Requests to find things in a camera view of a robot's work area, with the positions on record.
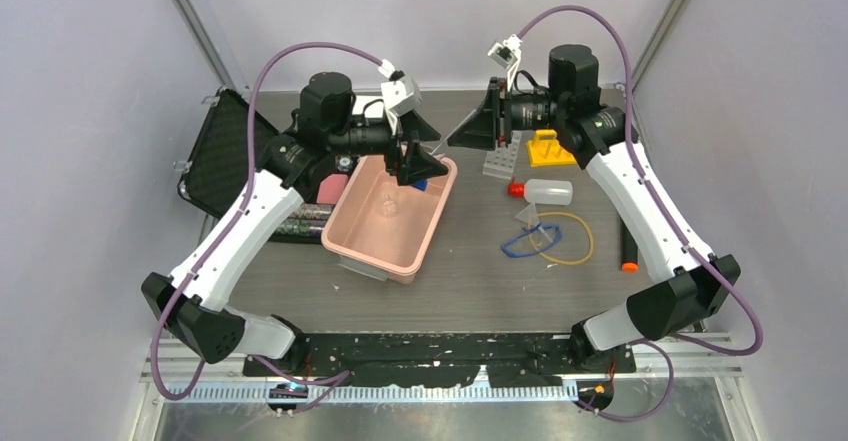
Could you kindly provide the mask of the clear tube rack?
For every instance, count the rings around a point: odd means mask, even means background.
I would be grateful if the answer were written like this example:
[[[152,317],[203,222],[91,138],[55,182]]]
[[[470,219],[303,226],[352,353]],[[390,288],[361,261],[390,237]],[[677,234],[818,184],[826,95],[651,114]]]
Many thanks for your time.
[[[488,151],[484,158],[482,174],[493,178],[510,180],[518,157],[518,145],[510,144]]]

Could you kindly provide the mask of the small glass beaker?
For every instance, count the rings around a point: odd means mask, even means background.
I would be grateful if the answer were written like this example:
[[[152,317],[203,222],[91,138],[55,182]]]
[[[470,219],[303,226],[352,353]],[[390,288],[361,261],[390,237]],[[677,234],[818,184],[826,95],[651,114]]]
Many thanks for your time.
[[[385,189],[379,192],[376,212],[385,219],[392,219],[399,214],[399,195],[396,190]]]

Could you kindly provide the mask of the yellow test tube rack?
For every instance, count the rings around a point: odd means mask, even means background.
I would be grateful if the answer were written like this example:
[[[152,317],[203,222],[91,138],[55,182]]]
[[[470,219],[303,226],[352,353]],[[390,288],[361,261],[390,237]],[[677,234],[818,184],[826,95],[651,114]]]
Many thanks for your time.
[[[526,142],[529,165],[532,168],[552,166],[572,166],[577,164],[572,153],[563,148],[553,129],[536,130]]]

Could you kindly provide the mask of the white wash bottle red cap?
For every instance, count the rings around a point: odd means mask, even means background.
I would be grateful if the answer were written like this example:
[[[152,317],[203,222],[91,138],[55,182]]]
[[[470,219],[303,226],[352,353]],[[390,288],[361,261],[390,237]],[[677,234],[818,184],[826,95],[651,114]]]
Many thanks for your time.
[[[534,204],[567,206],[573,200],[573,185],[571,182],[563,180],[511,181],[506,192],[512,197],[523,198],[528,203]]]

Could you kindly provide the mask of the blue safety glasses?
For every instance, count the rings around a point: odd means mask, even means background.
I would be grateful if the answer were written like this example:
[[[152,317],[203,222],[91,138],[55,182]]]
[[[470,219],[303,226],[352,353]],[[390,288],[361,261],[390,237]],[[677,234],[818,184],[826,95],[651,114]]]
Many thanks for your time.
[[[519,235],[504,241],[500,250],[511,259],[534,257],[546,253],[562,239],[558,224],[537,223],[524,227]]]

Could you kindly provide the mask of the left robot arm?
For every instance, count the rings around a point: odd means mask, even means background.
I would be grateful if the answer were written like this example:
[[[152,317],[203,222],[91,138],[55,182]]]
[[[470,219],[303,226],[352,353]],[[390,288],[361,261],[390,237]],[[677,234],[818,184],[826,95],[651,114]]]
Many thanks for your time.
[[[411,76],[392,73],[381,85],[383,115],[365,119],[349,77],[312,76],[291,125],[272,138],[248,169],[245,187],[198,248],[169,274],[152,272],[141,291],[164,329],[208,364],[233,353],[258,354],[284,375],[307,359],[295,328],[228,305],[242,273],[284,219],[338,170],[341,156],[377,156],[400,186],[447,174],[424,141],[439,133],[417,113],[420,90]]]

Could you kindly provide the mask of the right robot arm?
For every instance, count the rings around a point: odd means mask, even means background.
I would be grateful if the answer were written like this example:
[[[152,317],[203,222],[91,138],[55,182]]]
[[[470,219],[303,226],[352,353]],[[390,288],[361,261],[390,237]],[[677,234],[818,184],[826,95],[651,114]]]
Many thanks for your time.
[[[601,101],[599,62],[584,45],[552,48],[548,84],[515,88],[517,41],[495,44],[490,58],[506,77],[490,79],[481,105],[448,138],[452,147],[493,150],[514,131],[552,129],[558,143],[600,186],[633,236],[652,286],[622,304],[576,323],[569,349],[574,364],[596,371],[611,349],[640,339],[659,340],[715,314],[728,296],[715,278],[736,283],[741,269],[731,255],[718,257],[685,222],[652,169],[627,115]]]

